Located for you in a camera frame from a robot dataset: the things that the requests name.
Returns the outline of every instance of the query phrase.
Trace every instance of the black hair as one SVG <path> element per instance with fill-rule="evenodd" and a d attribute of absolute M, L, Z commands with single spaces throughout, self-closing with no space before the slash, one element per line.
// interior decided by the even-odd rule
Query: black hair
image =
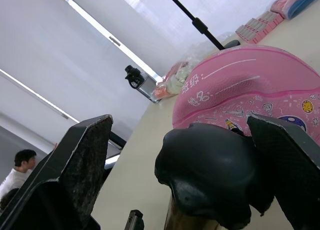
<path fill-rule="evenodd" d="M 25 149 L 18 152 L 14 158 L 14 165 L 21 166 L 23 161 L 29 162 L 29 160 L 35 157 L 37 154 L 33 150 Z"/>
<path fill-rule="evenodd" d="M 3 211 L 5 207 L 9 204 L 15 194 L 18 192 L 19 188 L 14 188 L 4 195 L 0 200 L 0 209 Z"/>

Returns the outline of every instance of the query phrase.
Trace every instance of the pink pouch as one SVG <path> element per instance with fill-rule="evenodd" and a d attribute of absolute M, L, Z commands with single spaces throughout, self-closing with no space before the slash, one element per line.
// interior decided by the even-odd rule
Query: pink pouch
<path fill-rule="evenodd" d="M 189 75 L 173 110 L 173 127 L 202 122 L 250 135 L 250 112 L 297 124 L 320 141 L 320 76 L 278 48 L 220 51 Z"/>

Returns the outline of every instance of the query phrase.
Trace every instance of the cartoon sticker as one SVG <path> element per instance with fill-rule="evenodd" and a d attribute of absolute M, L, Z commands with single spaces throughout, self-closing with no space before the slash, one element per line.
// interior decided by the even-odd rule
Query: cartoon sticker
<path fill-rule="evenodd" d="M 309 114 L 314 110 L 314 106 L 312 105 L 312 103 L 310 101 L 305 100 L 302 103 L 302 109 L 304 112 Z"/>
<path fill-rule="evenodd" d="M 293 100 L 292 96 L 290 96 L 290 99 L 286 99 L 283 102 L 289 102 L 289 107 L 292 106 L 292 103 L 297 103 L 297 100 Z"/>
<path fill-rule="evenodd" d="M 318 126 L 319 125 L 319 118 L 317 118 L 317 117 L 313 118 L 312 123 L 314 126 Z"/>
<path fill-rule="evenodd" d="M 302 128 L 302 130 L 307 132 L 307 127 L 306 127 L 305 122 L 296 116 L 282 116 L 282 117 L 279 117 L 278 119 L 281 119 L 281 120 L 284 120 L 287 122 L 291 122 L 295 125 L 298 125 L 299 127 Z"/>
<path fill-rule="evenodd" d="M 272 107 L 273 105 L 271 103 L 266 103 L 262 106 L 262 108 L 269 114 L 269 116 L 272 116 Z"/>
<path fill-rule="evenodd" d="M 226 120 L 225 120 L 225 124 L 226 124 L 226 128 L 229 129 L 229 130 L 234 129 L 234 128 L 237 128 L 237 129 L 239 129 L 240 131 L 242 131 L 241 127 L 240 127 L 238 124 L 230 121 L 229 119 L 226 119 Z"/>

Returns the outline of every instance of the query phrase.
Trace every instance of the white shirt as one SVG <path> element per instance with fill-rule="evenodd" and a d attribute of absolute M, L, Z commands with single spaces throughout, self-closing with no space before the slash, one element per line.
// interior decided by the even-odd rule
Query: white shirt
<path fill-rule="evenodd" d="M 31 172 L 31 170 L 28 170 L 26 173 L 23 173 L 12 169 L 0 185 L 0 200 L 12 189 L 21 188 Z"/>

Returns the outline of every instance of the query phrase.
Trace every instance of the table surface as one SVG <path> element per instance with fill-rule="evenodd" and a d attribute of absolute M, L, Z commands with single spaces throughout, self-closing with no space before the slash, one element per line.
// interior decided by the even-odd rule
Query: table surface
<path fill-rule="evenodd" d="M 259 44 L 284 49 L 320 73 L 320 2 L 293 20 L 282 22 Z M 140 210 L 146 230 L 161 230 L 170 199 L 170 189 L 154 175 L 155 159 L 164 135 L 172 127 L 177 97 L 150 104 L 104 183 L 92 212 L 103 230 L 123 230 L 129 212 Z M 252 209 L 246 230 L 292 230 L 276 201 L 264 217 Z"/>

